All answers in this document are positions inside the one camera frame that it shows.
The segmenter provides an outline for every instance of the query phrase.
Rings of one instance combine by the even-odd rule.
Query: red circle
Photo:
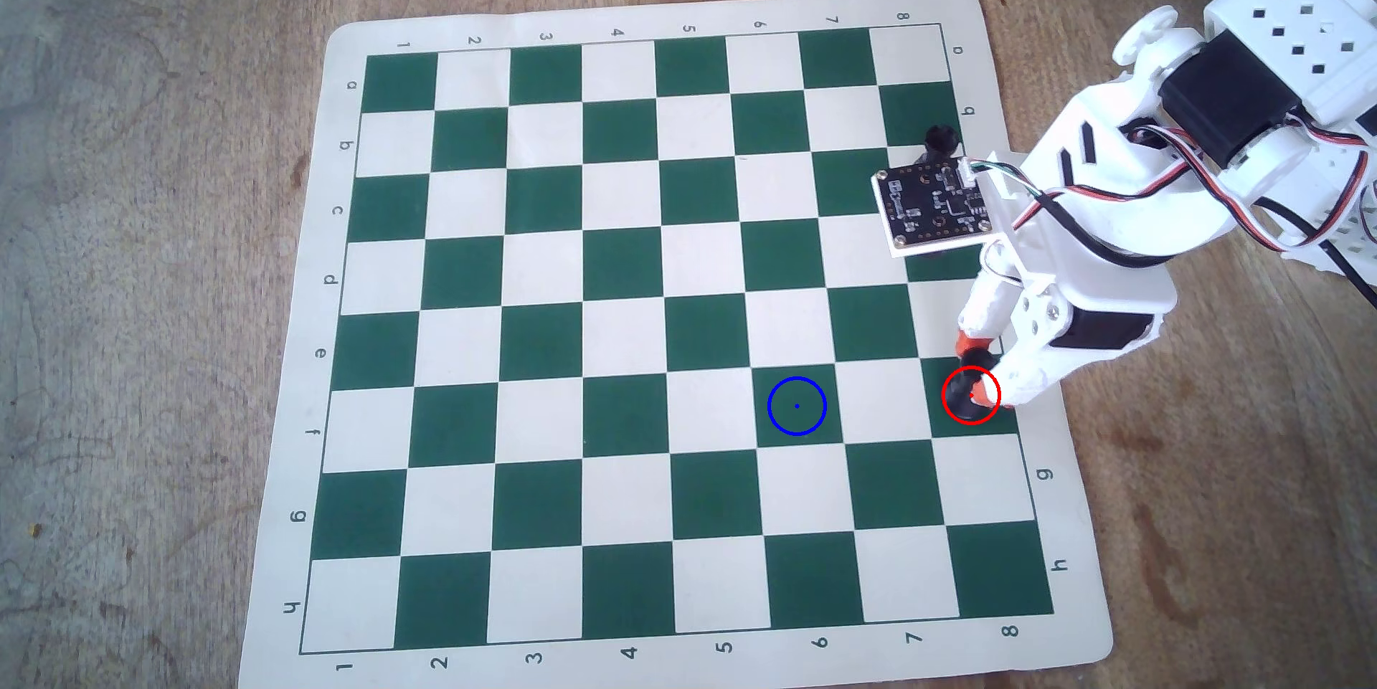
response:
[[[957,376],[960,372],[964,372],[967,369],[975,369],[976,372],[985,372],[985,375],[987,378],[990,378],[990,382],[994,383],[994,407],[990,408],[990,413],[989,415],[986,415],[985,418],[980,418],[979,420],[963,420],[963,419],[957,418],[956,415],[953,415],[952,413],[952,408],[946,405],[946,386],[952,384],[952,378]],[[989,420],[990,418],[994,418],[994,413],[1000,411],[1000,402],[1002,400],[1004,400],[1004,389],[1000,387],[1000,380],[994,379],[994,375],[991,375],[989,369],[982,369],[980,367],[961,367],[956,372],[952,372],[950,375],[947,375],[946,382],[942,383],[942,408],[947,411],[947,416],[949,418],[952,418],[957,423],[961,423],[963,426],[979,426],[980,423]]]

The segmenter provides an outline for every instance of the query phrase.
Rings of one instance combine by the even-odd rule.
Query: white square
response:
[[[913,335],[918,356],[942,358],[956,356],[957,318],[971,298],[975,278],[925,280],[909,284],[909,309],[913,310]]]
[[[845,445],[761,446],[756,466],[760,526],[767,536],[855,529]]]
[[[582,298],[581,232],[536,232],[503,238],[503,305],[555,305]]]
[[[746,340],[752,367],[833,362],[828,289],[746,292]]]
[[[435,142],[435,112],[365,113],[358,124],[357,174],[414,175],[430,172]]]
[[[946,47],[940,25],[872,28],[870,54],[880,84],[947,81]]]
[[[507,109],[507,167],[582,163],[582,103],[537,103]]]
[[[505,106],[511,62],[511,50],[441,54],[435,69],[435,110]]]
[[[669,455],[584,459],[584,546],[673,539]]]
[[[808,109],[808,147],[814,152],[884,147],[879,87],[807,90],[803,102]]]
[[[655,43],[584,47],[584,102],[655,96]]]
[[[855,537],[866,621],[961,616],[945,526],[856,531]]]
[[[325,426],[324,471],[406,469],[412,389],[337,390]]]
[[[497,462],[571,460],[584,455],[584,380],[497,383]]]
[[[584,302],[584,376],[665,371],[665,300]]]
[[[425,238],[492,237],[507,227],[507,171],[432,172],[425,203]]]
[[[401,570],[399,557],[313,562],[302,650],[391,649]]]
[[[416,331],[416,384],[497,382],[501,307],[421,310]]]
[[[741,294],[741,225],[684,223],[660,227],[665,296]]]
[[[737,153],[731,95],[688,95],[655,101],[660,158],[698,160]]]
[[[756,446],[750,369],[701,369],[665,375],[669,452]]]
[[[828,288],[909,281],[903,260],[890,255],[883,229],[881,218],[876,214],[818,219],[822,273]]]
[[[584,229],[660,226],[660,163],[584,165]]]
[[[733,92],[789,92],[803,88],[799,34],[727,36]]]
[[[492,554],[487,642],[558,641],[584,631],[584,550],[548,547]]]
[[[492,463],[406,471],[402,554],[460,554],[493,548]]]
[[[932,460],[947,525],[1033,520],[1018,434],[935,438]]]
[[[770,627],[764,536],[675,542],[673,553],[676,631]]]
[[[424,270],[424,240],[350,243],[340,314],[420,310]]]
[[[741,220],[817,218],[812,154],[737,157],[737,203]]]
[[[839,361],[836,369],[843,441],[932,438],[923,361]]]

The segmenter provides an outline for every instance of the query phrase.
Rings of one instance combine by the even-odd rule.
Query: table surface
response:
[[[658,1],[697,0],[0,0],[0,675],[234,683],[329,33]],[[1208,0],[980,1],[1029,149]],[[1066,382],[1114,653],[932,685],[1377,679],[1377,317],[1237,232],[1172,276]]]

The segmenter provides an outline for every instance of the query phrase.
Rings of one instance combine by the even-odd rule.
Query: green square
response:
[[[507,109],[435,112],[431,171],[507,167]]]
[[[577,378],[584,369],[578,302],[503,307],[500,380]]]
[[[403,557],[394,649],[487,642],[489,553]]]
[[[947,525],[963,619],[1052,613],[1037,522]]]
[[[942,524],[931,440],[848,444],[847,471],[858,531]]]
[[[507,234],[567,232],[584,225],[584,172],[573,167],[507,171]]]
[[[797,378],[812,380],[817,387]],[[837,371],[832,364],[752,369],[750,383],[756,398],[756,444],[759,446],[841,441]],[[770,419],[771,413],[774,413],[774,420]],[[814,426],[817,427],[804,435],[792,435]]]
[[[428,175],[355,178],[350,198],[348,241],[425,237]]]
[[[673,544],[584,547],[585,639],[673,634]]]
[[[808,150],[808,112],[803,92],[731,95],[737,154]]]
[[[665,375],[584,380],[584,456],[669,452]]]
[[[340,316],[330,390],[406,387],[416,378],[419,313]]]
[[[928,84],[884,84],[880,87],[884,110],[884,135],[891,146],[921,146],[934,124],[947,124],[960,131],[956,94],[950,81]]]
[[[582,47],[512,50],[511,105],[576,103],[581,99],[584,99]]]
[[[851,532],[766,536],[772,628],[865,621],[854,536]]]
[[[582,463],[498,463],[493,548],[577,547],[582,542]]]
[[[434,110],[435,66],[439,55],[383,54],[364,66],[364,113]]]
[[[971,280],[980,273],[980,245],[952,248],[940,254],[905,256],[903,265],[909,281],[924,280]]]
[[[808,90],[874,84],[869,28],[803,30],[799,33],[799,59],[803,85]]]
[[[870,176],[890,167],[884,149],[814,152],[812,181],[818,190],[819,216],[879,212]]]
[[[321,474],[311,559],[401,554],[405,500],[403,470]]]
[[[660,227],[584,233],[584,299],[631,299],[664,294]]]
[[[746,296],[666,298],[665,356],[671,372],[750,365]]]
[[[421,309],[496,307],[503,303],[503,238],[425,241]]]
[[[419,387],[412,393],[412,469],[492,463],[496,440],[496,383]]]
[[[675,539],[760,535],[756,451],[669,456]]]
[[[923,360],[923,393],[928,400],[928,419],[932,423],[932,437],[976,437],[986,434],[1016,434],[1019,431],[1018,416],[1013,409],[1000,409],[993,418],[968,426],[957,422],[942,407],[942,386],[952,372],[961,367],[960,358],[924,358]]]
[[[655,94],[712,95],[730,92],[727,39],[660,39],[655,41]]]
[[[837,361],[917,357],[909,287],[829,288],[828,309]]]
[[[746,291],[826,285],[818,219],[742,222],[741,260]]]
[[[735,157],[660,163],[661,223],[737,220],[737,214]]]
[[[658,156],[655,101],[584,103],[585,163],[627,163]]]

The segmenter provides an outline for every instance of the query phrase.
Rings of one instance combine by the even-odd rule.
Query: black rubber foot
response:
[[[965,351],[965,356],[961,356],[963,367],[993,369],[994,364],[994,356],[983,347],[972,347]],[[982,407],[971,401],[971,391],[975,389],[975,383],[983,376],[983,373],[975,369],[956,372],[952,382],[947,383],[946,391],[947,408],[952,409],[953,415],[967,422],[975,422],[990,413],[989,407]]]

